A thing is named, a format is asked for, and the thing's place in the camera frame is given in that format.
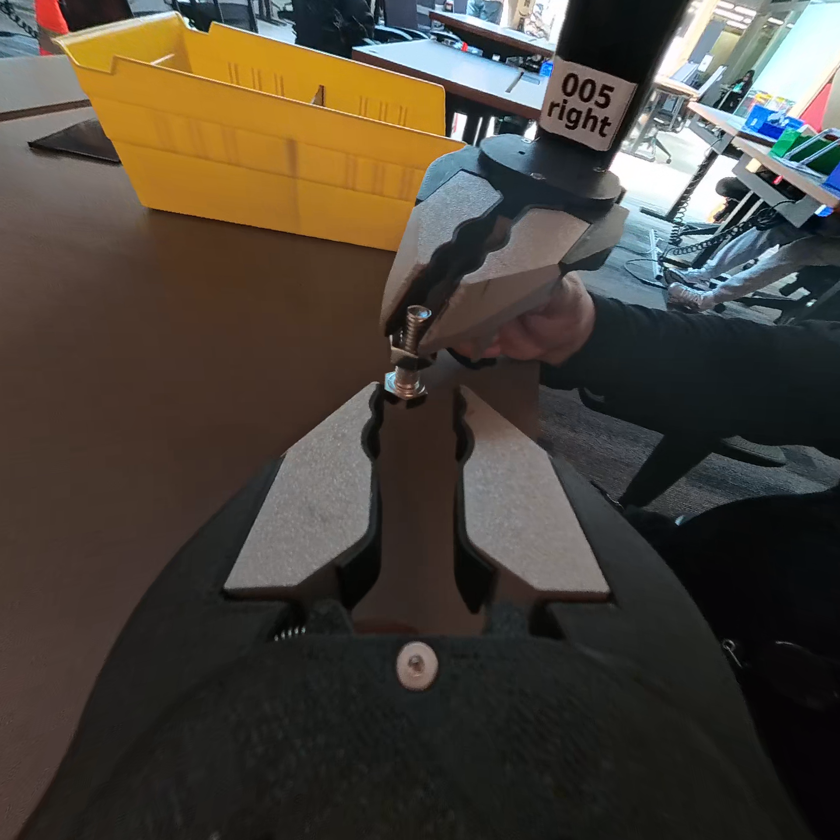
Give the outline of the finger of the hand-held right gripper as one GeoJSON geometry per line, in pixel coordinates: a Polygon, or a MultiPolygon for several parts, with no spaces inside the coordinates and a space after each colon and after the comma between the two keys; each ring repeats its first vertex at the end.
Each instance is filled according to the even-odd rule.
{"type": "Polygon", "coordinates": [[[423,333],[419,353],[486,347],[501,326],[546,302],[562,258],[590,226],[569,213],[529,209],[511,226],[507,242],[459,280],[423,333]]]}
{"type": "Polygon", "coordinates": [[[415,205],[396,251],[381,303],[380,332],[399,332],[411,306],[433,313],[433,322],[453,310],[448,337],[478,334],[498,320],[506,304],[490,293],[490,309],[480,314],[480,293],[492,288],[482,280],[479,291],[461,292],[467,276],[509,244],[509,221],[498,213],[502,195],[485,179],[460,171],[415,205]]]}

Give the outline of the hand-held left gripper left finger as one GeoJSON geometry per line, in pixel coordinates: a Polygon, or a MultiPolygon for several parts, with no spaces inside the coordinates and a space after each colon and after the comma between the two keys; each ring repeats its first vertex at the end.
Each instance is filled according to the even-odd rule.
{"type": "Polygon", "coordinates": [[[373,382],[285,453],[224,584],[235,599],[354,607],[381,568],[373,382]]]}

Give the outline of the brown office table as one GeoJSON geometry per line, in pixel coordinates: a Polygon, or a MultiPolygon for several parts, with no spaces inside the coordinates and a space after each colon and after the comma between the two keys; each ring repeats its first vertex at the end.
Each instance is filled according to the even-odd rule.
{"type": "Polygon", "coordinates": [[[354,48],[352,58],[441,86],[449,95],[480,107],[539,120],[547,79],[479,57],[432,39],[354,48]]]}

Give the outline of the steel bolt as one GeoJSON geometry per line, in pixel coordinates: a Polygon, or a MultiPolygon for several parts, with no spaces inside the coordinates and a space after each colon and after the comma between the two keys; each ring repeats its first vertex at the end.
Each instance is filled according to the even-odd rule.
{"type": "Polygon", "coordinates": [[[408,307],[403,326],[390,338],[392,370],[385,375],[384,393],[391,404],[411,406],[425,398],[422,373],[431,363],[419,353],[419,343],[431,317],[426,307],[408,307]]]}

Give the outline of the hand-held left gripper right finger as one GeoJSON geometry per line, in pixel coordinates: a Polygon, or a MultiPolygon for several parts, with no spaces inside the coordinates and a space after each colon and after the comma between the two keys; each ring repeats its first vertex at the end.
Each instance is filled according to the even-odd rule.
{"type": "Polygon", "coordinates": [[[468,387],[454,406],[455,582],[469,611],[608,602],[610,586],[550,457],[468,387]]]}

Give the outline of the yellow plastic bin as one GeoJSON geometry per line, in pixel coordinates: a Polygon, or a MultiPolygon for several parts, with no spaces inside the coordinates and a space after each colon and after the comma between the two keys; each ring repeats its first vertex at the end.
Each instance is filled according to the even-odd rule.
{"type": "Polygon", "coordinates": [[[395,251],[464,146],[438,85],[178,13],[56,43],[150,209],[395,251]]]}

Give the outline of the person's right hand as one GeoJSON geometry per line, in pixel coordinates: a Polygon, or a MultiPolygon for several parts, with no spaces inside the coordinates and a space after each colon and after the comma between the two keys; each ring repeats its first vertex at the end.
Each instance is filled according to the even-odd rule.
{"type": "Polygon", "coordinates": [[[594,300],[578,274],[564,276],[541,306],[506,322],[485,348],[472,340],[456,348],[471,361],[508,358],[560,365],[581,350],[592,336],[594,300]]]}

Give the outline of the black flat plate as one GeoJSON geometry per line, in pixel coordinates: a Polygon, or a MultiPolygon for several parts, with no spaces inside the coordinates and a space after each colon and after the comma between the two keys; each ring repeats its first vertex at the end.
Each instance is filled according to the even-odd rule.
{"type": "Polygon", "coordinates": [[[77,122],[36,140],[30,140],[28,147],[38,152],[64,154],[111,165],[122,164],[119,154],[98,119],[77,122]]]}

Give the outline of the green plastic bin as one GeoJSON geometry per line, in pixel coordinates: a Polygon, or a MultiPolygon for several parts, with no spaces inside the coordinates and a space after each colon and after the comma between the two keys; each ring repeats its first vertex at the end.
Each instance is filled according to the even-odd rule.
{"type": "Polygon", "coordinates": [[[814,135],[786,129],[770,148],[770,156],[795,169],[828,176],[839,164],[838,129],[814,135]]]}

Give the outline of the grey office desk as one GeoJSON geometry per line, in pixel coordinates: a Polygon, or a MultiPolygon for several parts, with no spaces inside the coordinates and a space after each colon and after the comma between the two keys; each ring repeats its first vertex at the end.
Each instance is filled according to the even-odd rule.
{"type": "Polygon", "coordinates": [[[680,202],[689,201],[717,158],[729,150],[740,153],[732,174],[748,192],[718,226],[719,233],[751,218],[761,206],[774,208],[783,220],[797,228],[801,228],[821,207],[838,212],[838,189],[827,184],[827,175],[772,154],[771,140],[746,130],[740,118],[695,102],[688,109],[692,113],[689,130],[707,144],[708,150],[670,208],[669,220],[674,218],[680,202]]]}

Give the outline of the person's right forearm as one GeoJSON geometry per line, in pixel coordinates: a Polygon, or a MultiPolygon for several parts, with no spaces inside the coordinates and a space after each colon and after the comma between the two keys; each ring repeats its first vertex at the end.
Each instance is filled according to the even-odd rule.
{"type": "Polygon", "coordinates": [[[541,364],[540,384],[584,388],[661,434],[740,436],[838,458],[839,328],[658,311],[594,296],[581,350],[541,364]]]}

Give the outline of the blue plastic bin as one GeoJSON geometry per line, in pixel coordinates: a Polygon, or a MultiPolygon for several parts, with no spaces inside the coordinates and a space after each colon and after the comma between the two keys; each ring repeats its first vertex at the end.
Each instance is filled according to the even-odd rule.
{"type": "Polygon", "coordinates": [[[785,110],[772,110],[760,104],[752,106],[743,124],[743,130],[777,140],[786,130],[799,132],[805,123],[792,117],[785,110]]]}

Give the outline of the orange traffic cone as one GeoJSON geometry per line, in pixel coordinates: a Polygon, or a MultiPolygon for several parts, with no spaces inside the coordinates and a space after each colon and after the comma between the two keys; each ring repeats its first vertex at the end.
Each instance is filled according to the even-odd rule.
{"type": "Polygon", "coordinates": [[[60,56],[62,48],[56,39],[68,35],[70,30],[61,11],[59,1],[34,1],[38,51],[42,56],[60,56]]]}

